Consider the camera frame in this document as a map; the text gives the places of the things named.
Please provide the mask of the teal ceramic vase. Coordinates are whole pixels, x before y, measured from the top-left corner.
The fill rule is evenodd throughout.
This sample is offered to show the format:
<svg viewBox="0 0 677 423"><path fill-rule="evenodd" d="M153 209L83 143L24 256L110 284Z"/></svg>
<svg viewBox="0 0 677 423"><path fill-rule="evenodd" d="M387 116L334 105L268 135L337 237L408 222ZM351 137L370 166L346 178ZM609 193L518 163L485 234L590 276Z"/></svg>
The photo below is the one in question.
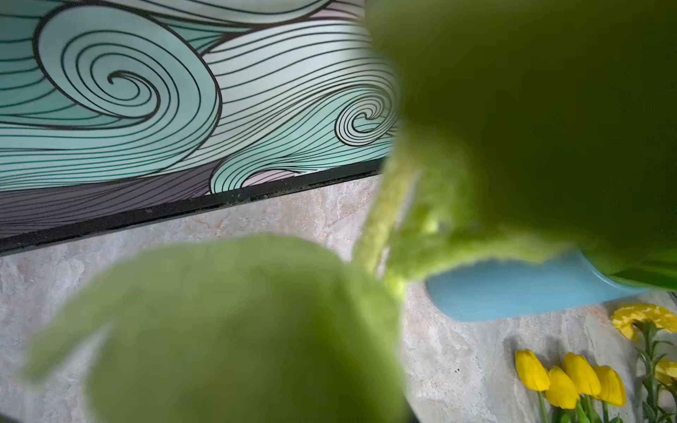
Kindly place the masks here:
<svg viewBox="0 0 677 423"><path fill-rule="evenodd" d="M426 288L444 315L467 323L583 307L645 292L603 275L578 250L542 264L482 261L430 277Z"/></svg>

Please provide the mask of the yellow carnation flower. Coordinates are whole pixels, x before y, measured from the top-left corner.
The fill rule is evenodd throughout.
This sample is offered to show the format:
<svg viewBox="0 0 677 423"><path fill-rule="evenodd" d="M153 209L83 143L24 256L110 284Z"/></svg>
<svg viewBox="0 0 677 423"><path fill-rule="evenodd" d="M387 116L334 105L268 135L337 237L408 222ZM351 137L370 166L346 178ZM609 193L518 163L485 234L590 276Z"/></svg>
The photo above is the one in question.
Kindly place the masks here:
<svg viewBox="0 0 677 423"><path fill-rule="evenodd" d="M611 323L625 338L635 343L644 389L641 408L644 422L675 422L676 412L666 409L660 403L660 396L666 392L655 376L655 367L661 360L668 359L666 349L675 347L676 341L667 339L662 334L676 333L676 315L662 306L637 303L623 305L611 316Z"/></svg>
<svg viewBox="0 0 677 423"><path fill-rule="evenodd" d="M669 360L659 361L655 367L655 376L661 387L667 390L673 397L673 401L676 402L677 363Z"/></svg>

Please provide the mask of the yellow tulip single stem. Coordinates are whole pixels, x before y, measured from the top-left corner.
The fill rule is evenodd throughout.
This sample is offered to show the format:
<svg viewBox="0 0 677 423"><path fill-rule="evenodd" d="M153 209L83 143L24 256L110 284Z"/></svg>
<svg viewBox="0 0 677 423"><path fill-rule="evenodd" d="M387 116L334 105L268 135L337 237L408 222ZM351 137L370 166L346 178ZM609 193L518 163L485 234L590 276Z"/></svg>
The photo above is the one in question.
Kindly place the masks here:
<svg viewBox="0 0 677 423"><path fill-rule="evenodd" d="M548 410L545 404L545 392L550 388L548 370L531 350L518 350L515 353L516 370L522 384L535 391L539 400L539 415L542 422L548 422Z"/></svg>

